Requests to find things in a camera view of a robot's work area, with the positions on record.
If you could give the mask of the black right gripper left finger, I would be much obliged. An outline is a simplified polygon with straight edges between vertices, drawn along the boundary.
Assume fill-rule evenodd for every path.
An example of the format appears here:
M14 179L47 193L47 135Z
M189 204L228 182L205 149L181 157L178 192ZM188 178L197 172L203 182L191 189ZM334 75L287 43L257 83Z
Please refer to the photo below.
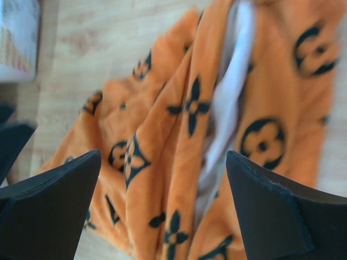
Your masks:
M1 188L1 259L73 259L100 168L92 150Z

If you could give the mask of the orange monogram pillowcase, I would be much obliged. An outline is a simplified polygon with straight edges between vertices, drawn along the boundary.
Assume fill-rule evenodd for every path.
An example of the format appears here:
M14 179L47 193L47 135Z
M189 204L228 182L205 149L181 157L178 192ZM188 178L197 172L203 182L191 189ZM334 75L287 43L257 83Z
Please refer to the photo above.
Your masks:
M54 169L94 149L85 229L136 259L246 259L226 154L317 182L344 1L213 1L83 106Z

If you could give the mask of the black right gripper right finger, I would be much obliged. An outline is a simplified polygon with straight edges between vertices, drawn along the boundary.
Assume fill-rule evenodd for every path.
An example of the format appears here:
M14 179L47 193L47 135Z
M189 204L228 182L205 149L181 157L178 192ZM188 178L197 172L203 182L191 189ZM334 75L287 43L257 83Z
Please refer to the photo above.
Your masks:
M230 151L227 176L248 259L346 259L346 198Z

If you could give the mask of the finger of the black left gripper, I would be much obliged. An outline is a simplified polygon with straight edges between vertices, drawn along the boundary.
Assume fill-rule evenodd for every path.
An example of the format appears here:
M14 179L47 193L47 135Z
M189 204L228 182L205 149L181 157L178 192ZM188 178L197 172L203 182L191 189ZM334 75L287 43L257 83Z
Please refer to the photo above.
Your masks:
M35 123L28 121L7 123L15 109L1 102L1 184L37 128Z

